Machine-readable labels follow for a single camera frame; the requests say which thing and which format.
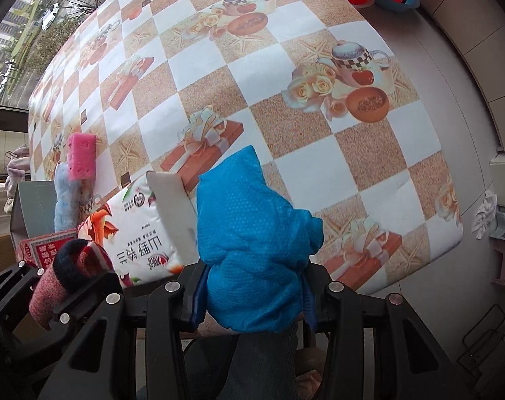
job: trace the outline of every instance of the table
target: table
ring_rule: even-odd
[[[363,293],[462,237],[416,89],[346,0],[106,0],[32,94],[33,179],[73,132],[97,136],[87,212],[149,170],[195,205],[198,175],[253,145],[267,184],[324,220],[312,260]]]

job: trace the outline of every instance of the logo on tissue package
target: logo on tissue package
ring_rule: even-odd
[[[145,203],[145,196],[142,192],[137,192],[134,196],[134,204],[138,207],[142,207]]]

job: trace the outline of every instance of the pink sponge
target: pink sponge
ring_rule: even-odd
[[[69,164],[69,179],[95,178],[95,143],[97,137],[93,134],[75,132],[69,136],[67,145],[67,164]]]

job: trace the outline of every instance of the teapot print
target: teapot print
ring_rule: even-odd
[[[385,56],[387,62],[376,62],[374,56],[378,54]],[[332,57],[345,84],[357,88],[373,86],[387,94],[393,93],[391,58],[384,51],[368,51],[356,42],[341,40],[332,48]]]

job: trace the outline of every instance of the striped knit sock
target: striped knit sock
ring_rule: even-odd
[[[112,263],[95,242],[85,239],[65,242],[36,285],[28,307],[30,314],[49,329],[54,307],[84,286],[90,277],[105,270],[112,270]]]

